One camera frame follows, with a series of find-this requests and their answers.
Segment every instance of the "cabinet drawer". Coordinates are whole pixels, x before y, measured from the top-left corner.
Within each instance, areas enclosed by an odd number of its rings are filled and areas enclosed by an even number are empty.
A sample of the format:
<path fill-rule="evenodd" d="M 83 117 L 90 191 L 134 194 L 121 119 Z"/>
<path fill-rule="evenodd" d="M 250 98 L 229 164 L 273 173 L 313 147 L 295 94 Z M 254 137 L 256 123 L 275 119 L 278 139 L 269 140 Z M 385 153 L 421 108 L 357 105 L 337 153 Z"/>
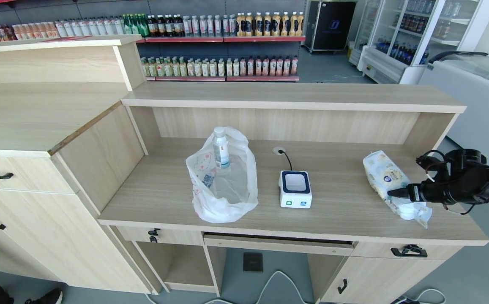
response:
<path fill-rule="evenodd" d="M 286 237 L 262 237 L 209 233 L 204 237 L 205 245 L 213 247 L 244 248 L 251 250 L 273 250 L 310 254 L 350 255 L 353 245 L 349 242 L 291 239 Z"/>
<path fill-rule="evenodd" d="M 126 226 L 118 226 L 117 229 L 126 241 L 151 242 L 151 236 L 153 236 L 155 238 L 153 241 L 162 244 L 203 245 L 201 231 Z"/>
<path fill-rule="evenodd" d="M 447 260 L 457 253 L 462 246 L 439 246 L 417 244 L 426 251 L 426 256 L 419 256 L 418 252 L 408 252 L 405 256 L 396 256 L 395 253 L 403 253 L 404 247 L 409 244 L 383 244 L 372 242 L 359 242 L 351 256 L 363 256 L 365 258 L 421 258 L 425 260 Z"/>
<path fill-rule="evenodd" d="M 0 156 L 0 189 L 67 194 L 76 192 L 48 157 Z"/>

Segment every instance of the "bottle cap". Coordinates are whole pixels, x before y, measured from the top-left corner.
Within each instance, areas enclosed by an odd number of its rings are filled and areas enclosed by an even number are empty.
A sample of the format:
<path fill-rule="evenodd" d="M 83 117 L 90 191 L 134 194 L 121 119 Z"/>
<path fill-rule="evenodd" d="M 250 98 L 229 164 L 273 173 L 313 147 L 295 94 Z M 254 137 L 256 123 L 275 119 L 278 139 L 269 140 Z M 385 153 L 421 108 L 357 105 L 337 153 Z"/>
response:
<path fill-rule="evenodd" d="M 216 137 L 224 137 L 225 136 L 225 128 L 224 127 L 215 127 L 214 135 Z"/>

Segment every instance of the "cabinet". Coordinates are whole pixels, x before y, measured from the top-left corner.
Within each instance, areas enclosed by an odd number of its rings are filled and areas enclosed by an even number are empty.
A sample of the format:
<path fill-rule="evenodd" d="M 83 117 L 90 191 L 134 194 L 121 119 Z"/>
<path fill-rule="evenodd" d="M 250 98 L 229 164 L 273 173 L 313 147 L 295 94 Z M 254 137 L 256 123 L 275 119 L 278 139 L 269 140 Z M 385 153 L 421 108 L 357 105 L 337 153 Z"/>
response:
<path fill-rule="evenodd" d="M 388 304 L 443 261 L 350 257 L 339 268 L 321 302 Z"/>

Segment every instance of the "glass door refrigerator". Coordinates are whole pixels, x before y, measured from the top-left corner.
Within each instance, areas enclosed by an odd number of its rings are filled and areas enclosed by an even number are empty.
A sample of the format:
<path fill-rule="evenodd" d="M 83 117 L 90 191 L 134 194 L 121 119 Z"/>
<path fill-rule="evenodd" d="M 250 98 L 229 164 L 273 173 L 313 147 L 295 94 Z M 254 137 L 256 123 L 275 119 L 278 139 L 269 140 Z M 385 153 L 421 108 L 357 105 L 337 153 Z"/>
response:
<path fill-rule="evenodd" d="M 489 0 L 383 0 L 358 69 L 377 83 L 416 84 L 445 51 L 473 51 L 489 21 Z"/>
<path fill-rule="evenodd" d="M 377 25 L 378 10 L 381 8 L 382 2 L 383 0 L 367 0 L 364 6 L 361 23 L 357 30 L 355 46 L 349 57 L 349 62 L 353 65 L 358 65 L 363 47 L 368 45 L 370 35 L 374 31 L 374 26 Z"/>

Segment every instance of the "logo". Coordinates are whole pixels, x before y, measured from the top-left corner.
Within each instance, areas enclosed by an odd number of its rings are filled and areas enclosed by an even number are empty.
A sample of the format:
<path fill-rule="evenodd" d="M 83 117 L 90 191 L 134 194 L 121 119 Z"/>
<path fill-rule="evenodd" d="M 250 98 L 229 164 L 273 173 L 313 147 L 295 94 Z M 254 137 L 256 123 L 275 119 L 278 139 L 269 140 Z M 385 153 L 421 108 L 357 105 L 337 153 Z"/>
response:
<path fill-rule="evenodd" d="M 329 29 L 332 29 L 332 30 L 338 29 L 339 25 L 340 25 L 340 21 L 333 20 L 333 21 L 331 21 L 331 25 L 329 26 Z"/>

